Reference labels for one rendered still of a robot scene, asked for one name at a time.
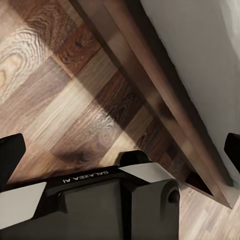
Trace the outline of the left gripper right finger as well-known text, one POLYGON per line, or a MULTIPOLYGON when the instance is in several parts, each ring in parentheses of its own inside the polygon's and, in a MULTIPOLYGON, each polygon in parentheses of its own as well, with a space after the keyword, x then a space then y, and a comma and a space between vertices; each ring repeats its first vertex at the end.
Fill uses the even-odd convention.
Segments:
POLYGON ((229 133, 227 135, 224 151, 240 173, 240 135, 229 133))

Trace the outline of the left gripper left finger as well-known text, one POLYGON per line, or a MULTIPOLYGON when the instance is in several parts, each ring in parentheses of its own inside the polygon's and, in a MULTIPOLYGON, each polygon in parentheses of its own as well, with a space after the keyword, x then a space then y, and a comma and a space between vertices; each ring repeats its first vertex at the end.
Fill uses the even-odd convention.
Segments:
POLYGON ((0 193, 26 152, 21 133, 0 138, 0 193))

